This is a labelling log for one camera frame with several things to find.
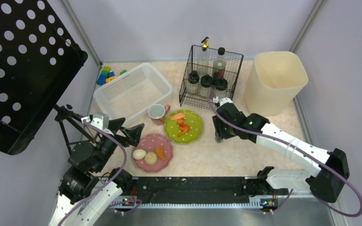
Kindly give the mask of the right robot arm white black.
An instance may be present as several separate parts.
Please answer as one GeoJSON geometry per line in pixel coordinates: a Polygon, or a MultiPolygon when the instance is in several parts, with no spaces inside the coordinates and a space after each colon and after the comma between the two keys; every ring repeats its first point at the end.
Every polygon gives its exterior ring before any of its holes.
{"type": "Polygon", "coordinates": [[[252,113],[244,115],[229,98],[214,98],[213,123],[217,141],[238,137],[268,147],[297,163],[302,170],[269,168],[264,179],[273,189],[309,191],[320,200],[335,203],[350,176],[346,153],[315,147],[252,113]]]}

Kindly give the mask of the white plastic basket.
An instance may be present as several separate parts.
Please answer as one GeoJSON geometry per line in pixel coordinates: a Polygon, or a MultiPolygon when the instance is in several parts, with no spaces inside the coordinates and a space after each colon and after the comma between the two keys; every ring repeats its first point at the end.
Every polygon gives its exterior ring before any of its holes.
{"type": "Polygon", "coordinates": [[[125,118],[124,126],[148,113],[154,104],[164,104],[173,88],[150,63],[142,63],[97,88],[93,97],[111,120],[125,118]]]}

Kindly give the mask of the glass shaker black lid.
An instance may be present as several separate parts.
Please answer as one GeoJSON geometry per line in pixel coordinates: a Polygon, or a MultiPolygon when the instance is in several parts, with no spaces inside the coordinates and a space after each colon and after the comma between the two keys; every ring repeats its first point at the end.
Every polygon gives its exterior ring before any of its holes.
{"type": "Polygon", "coordinates": [[[199,75],[197,71],[193,70],[188,75],[187,92],[190,94],[196,94],[199,86],[199,75]]]}
{"type": "Polygon", "coordinates": [[[228,87],[228,82],[226,79],[224,78],[217,79],[214,83],[215,95],[219,99],[225,98],[227,94],[227,87],[228,87]]]}
{"type": "Polygon", "coordinates": [[[209,74],[206,74],[204,76],[201,77],[200,80],[200,95],[204,98],[207,97],[207,93],[210,90],[210,88],[212,87],[213,84],[213,78],[212,76],[210,76],[209,74]]]}

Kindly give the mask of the small pepper jar black lid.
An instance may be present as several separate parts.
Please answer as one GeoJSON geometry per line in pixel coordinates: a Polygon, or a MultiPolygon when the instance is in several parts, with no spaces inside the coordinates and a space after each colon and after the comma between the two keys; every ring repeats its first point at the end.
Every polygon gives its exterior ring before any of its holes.
{"type": "Polygon", "coordinates": [[[223,138],[221,137],[215,137],[215,140],[217,143],[222,143],[223,142],[223,138]]]}

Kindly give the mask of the green polka dot plate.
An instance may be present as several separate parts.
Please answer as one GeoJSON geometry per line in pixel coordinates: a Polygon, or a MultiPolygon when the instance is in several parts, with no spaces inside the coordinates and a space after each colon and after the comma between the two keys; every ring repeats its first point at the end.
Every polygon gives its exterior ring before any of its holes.
{"type": "Polygon", "coordinates": [[[188,109],[179,109],[171,113],[165,119],[164,132],[167,138],[175,143],[189,144],[199,139],[200,135],[203,132],[203,121],[196,112],[188,109]],[[177,125],[177,121],[170,120],[170,117],[176,113],[184,113],[185,114],[184,123],[189,126],[189,131],[180,137],[178,137],[180,129],[179,126],[177,125]]]}

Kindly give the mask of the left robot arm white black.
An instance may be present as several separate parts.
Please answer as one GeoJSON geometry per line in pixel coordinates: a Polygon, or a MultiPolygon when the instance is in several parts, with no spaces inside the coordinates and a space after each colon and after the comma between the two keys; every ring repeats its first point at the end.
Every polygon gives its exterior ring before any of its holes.
{"type": "Polygon", "coordinates": [[[109,120],[105,114],[71,116],[69,121],[79,131],[85,131],[80,126],[84,124],[95,130],[96,135],[87,135],[87,140],[78,143],[65,141],[71,167],[61,179],[49,225],[91,226],[115,198],[132,187],[132,175],[124,170],[126,160],[110,172],[108,181],[99,188],[96,188],[99,178],[94,173],[103,170],[116,148],[124,152],[129,146],[137,146],[145,125],[126,128],[125,118],[109,120]]]}

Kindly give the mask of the glass oil bottle gold spout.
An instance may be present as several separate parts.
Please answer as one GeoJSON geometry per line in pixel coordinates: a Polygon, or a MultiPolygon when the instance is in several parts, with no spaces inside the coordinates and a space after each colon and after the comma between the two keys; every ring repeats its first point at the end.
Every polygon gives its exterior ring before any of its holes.
{"type": "Polygon", "coordinates": [[[199,53],[198,57],[197,57],[197,73],[200,77],[205,76],[206,74],[208,74],[208,61],[209,61],[209,52],[208,47],[209,47],[209,37],[205,37],[202,41],[201,41],[201,52],[199,53]]]}

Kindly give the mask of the dark sauce bottle black cap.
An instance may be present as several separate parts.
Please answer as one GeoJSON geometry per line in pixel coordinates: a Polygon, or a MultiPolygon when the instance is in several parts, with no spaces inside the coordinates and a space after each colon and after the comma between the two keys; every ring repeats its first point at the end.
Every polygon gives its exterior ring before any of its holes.
{"type": "Polygon", "coordinates": [[[220,47],[217,53],[217,57],[213,61],[213,77],[215,80],[222,79],[224,77],[226,68],[225,48],[220,47]]]}

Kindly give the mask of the pink polka dot plate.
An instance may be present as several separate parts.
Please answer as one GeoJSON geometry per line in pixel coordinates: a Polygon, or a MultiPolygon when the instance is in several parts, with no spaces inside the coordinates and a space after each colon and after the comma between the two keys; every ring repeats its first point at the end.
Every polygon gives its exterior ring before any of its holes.
{"type": "Polygon", "coordinates": [[[140,139],[138,146],[132,149],[132,152],[136,149],[143,149],[147,153],[155,152],[155,149],[157,147],[164,148],[166,160],[162,161],[158,158],[157,162],[154,165],[148,165],[146,164],[144,159],[135,160],[132,157],[132,160],[134,161],[137,168],[147,173],[154,173],[160,172],[169,165],[173,158],[173,146],[171,145],[170,141],[161,134],[152,133],[145,135],[140,139]]]}

